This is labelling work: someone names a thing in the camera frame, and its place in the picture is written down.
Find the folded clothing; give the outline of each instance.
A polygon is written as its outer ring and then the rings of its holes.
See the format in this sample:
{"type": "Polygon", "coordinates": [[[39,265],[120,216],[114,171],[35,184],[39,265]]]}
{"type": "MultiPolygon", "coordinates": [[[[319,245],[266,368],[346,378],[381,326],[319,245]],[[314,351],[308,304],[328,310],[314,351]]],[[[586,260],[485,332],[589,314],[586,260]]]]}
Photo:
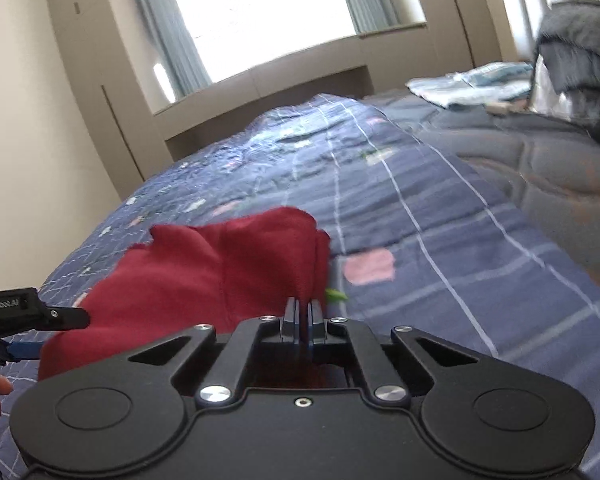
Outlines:
{"type": "Polygon", "coordinates": [[[329,236],[290,207],[202,227],[156,225],[80,304],[84,330],[43,346],[40,380],[198,323],[232,332],[242,320],[284,313],[286,300],[324,302],[329,236]]]}
{"type": "Polygon", "coordinates": [[[528,97],[532,73],[529,63],[498,62],[469,72],[412,79],[406,85],[417,96],[450,108],[528,97]]]}

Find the beige cabinet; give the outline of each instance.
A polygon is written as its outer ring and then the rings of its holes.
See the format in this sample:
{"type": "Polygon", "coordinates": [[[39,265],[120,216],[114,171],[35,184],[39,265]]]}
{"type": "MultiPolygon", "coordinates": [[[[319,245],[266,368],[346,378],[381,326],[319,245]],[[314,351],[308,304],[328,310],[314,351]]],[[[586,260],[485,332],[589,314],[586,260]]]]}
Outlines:
{"type": "Polygon", "coordinates": [[[108,0],[47,0],[64,66],[121,198],[173,161],[155,129],[108,0]]]}

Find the cabinet door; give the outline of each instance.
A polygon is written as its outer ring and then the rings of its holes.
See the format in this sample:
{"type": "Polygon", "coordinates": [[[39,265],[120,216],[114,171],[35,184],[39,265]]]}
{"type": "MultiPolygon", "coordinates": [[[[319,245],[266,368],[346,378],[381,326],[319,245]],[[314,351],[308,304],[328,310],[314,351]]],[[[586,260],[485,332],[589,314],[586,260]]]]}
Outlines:
{"type": "Polygon", "coordinates": [[[65,25],[57,34],[69,82],[87,129],[118,194],[126,198],[143,182],[126,140],[107,102],[97,74],[93,38],[88,25],[91,9],[65,25]]]}

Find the red fabric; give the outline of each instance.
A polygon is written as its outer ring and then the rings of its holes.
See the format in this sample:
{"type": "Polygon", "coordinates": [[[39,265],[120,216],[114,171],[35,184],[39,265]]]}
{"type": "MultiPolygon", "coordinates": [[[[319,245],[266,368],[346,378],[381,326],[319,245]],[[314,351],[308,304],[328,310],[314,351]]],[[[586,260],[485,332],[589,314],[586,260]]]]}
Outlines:
{"type": "Polygon", "coordinates": [[[197,323],[232,332],[242,320],[284,313],[289,297],[324,304],[329,237],[314,218],[283,207],[203,227],[157,225],[80,304],[84,330],[42,349],[45,379],[142,346],[197,323]]]}

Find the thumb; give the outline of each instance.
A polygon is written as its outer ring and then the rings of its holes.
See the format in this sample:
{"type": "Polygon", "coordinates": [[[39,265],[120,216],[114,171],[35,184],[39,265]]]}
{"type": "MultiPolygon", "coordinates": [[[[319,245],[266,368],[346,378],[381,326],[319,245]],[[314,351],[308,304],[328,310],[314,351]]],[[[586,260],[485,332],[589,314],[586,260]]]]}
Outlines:
{"type": "Polygon", "coordinates": [[[13,391],[13,384],[9,382],[9,380],[0,376],[0,395],[8,395],[13,391]]]}

